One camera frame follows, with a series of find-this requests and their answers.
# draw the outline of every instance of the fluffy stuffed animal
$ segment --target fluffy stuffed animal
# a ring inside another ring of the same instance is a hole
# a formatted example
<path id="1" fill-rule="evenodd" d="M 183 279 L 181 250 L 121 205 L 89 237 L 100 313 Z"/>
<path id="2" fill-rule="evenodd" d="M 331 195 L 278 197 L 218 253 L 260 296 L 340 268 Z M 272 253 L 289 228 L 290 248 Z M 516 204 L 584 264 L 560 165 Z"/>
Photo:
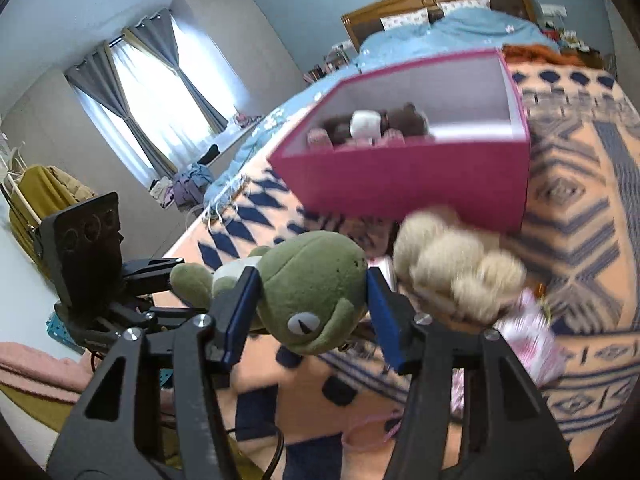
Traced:
<path id="1" fill-rule="evenodd" d="M 314 134 L 309 137 L 309 143 L 315 143 L 321 132 L 327 134 L 332 145 L 341 146 L 351 139 L 378 140 L 387 130 L 397 130 L 404 137 L 425 136 L 429 133 L 429 121 L 411 103 L 389 111 L 358 110 L 325 120 L 312 130 Z"/>
<path id="2" fill-rule="evenodd" d="M 518 293 L 526 277 L 520 260 L 507 251 L 487 251 L 482 237 L 447 223 L 442 210 L 418 211 L 404 220 L 394 245 L 394 270 L 450 314 L 485 324 L 495 321 L 505 298 Z"/>
<path id="3" fill-rule="evenodd" d="M 314 231 L 274 248 L 258 247 L 249 258 L 220 267 L 181 264 L 171 272 L 174 293 L 208 310 L 211 298 L 233 288 L 247 265 L 262 279 L 262 299 L 252 330 L 271 333 L 286 348 L 317 355 L 340 346 L 367 311 L 367 261 L 349 238 Z"/>

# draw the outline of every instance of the beige plush toy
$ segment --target beige plush toy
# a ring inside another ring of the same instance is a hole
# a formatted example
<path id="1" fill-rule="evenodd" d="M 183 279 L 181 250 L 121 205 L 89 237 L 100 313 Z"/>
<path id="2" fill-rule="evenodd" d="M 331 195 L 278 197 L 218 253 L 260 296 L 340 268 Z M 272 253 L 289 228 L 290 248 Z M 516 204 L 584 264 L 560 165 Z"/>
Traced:
<path id="1" fill-rule="evenodd" d="M 494 248 L 491 238 L 458 224 L 450 210 L 409 215 L 394 245 L 394 270 L 415 292 L 449 314 L 491 323 L 526 277 L 520 260 Z"/>

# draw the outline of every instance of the geometric pattern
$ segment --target geometric pattern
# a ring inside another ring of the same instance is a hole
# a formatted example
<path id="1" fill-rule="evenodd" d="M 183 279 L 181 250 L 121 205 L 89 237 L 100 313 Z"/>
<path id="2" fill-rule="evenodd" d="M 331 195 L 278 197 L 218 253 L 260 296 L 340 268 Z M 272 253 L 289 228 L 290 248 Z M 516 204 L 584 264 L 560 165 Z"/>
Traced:
<path id="1" fill-rule="evenodd" d="M 501 237 L 500 243 L 524 261 L 529 276 L 547 285 L 566 371 L 543 388 L 543 395 L 572 455 L 584 457 L 615 421 L 640 375 L 640 333 L 635 332 L 640 330 L 640 118 L 602 71 L 529 63 L 511 69 L 529 121 L 530 179 L 521 231 Z M 250 184 L 223 213 L 222 222 L 196 226 L 168 256 L 215 269 L 247 256 L 256 244 L 276 244 L 316 229 L 350 236 L 369 256 L 388 251 L 392 222 L 306 212 L 259 157 L 250 163 Z M 281 356 L 279 364 L 280 345 L 268 350 L 272 343 L 268 336 L 249 340 L 245 353 L 252 353 L 254 368 L 244 368 L 250 365 L 243 355 L 234 370 L 238 393 L 229 389 L 218 397 L 232 397 L 221 403 L 227 406 L 222 411 L 229 427 L 234 422 L 251 426 L 254 418 L 260 427 L 255 431 L 265 435 L 272 420 L 283 429 L 287 453 L 274 478 L 348 478 L 354 468 L 380 461 L 359 453 L 350 462 L 340 432 L 352 418 L 362 417 L 363 412 L 351 411 L 363 405 L 360 399 L 369 399 L 371 415 L 403 406 L 407 378 L 390 371 L 373 344 L 301 361 L 284 362 Z M 348 405 L 336 405 L 344 402 Z M 267 412 L 254 413 L 259 407 Z M 289 423 L 293 429 L 287 433 Z M 385 422 L 379 424 L 374 432 L 384 431 Z M 242 448 L 262 465 L 260 457 L 269 455 L 268 462 L 273 451 L 260 449 L 254 456 Z"/>

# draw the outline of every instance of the plush toy eye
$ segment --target plush toy eye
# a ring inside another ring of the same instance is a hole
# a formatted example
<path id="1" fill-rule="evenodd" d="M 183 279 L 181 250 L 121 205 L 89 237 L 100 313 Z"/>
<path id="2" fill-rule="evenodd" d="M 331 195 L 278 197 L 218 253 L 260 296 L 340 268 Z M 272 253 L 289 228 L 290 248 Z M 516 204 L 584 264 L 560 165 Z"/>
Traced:
<path id="1" fill-rule="evenodd" d="M 320 318 L 311 312 L 300 312 L 289 318 L 287 328 L 295 335 L 308 335 L 320 326 Z"/>

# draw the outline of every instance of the metal screw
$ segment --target metal screw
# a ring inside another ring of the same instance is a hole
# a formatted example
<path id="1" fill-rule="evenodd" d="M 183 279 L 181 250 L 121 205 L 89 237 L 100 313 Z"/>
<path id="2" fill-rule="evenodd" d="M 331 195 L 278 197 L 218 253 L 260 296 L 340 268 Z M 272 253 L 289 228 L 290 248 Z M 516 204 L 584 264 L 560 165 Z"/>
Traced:
<path id="1" fill-rule="evenodd" d="M 142 329 L 137 326 L 132 326 L 131 328 L 127 328 L 122 336 L 127 341 L 136 341 L 142 336 Z"/>
<path id="2" fill-rule="evenodd" d="M 500 332 L 490 328 L 489 330 L 484 331 L 484 338 L 489 341 L 498 341 L 498 339 L 500 339 Z"/>
<path id="3" fill-rule="evenodd" d="M 430 325 L 431 323 L 433 323 L 433 317 L 431 316 L 431 314 L 425 314 L 421 312 L 420 314 L 416 314 L 414 316 L 414 323 L 421 326 Z"/>
<path id="4" fill-rule="evenodd" d="M 208 314 L 198 314 L 193 318 L 193 324 L 198 328 L 204 328 L 211 324 L 211 317 Z"/>

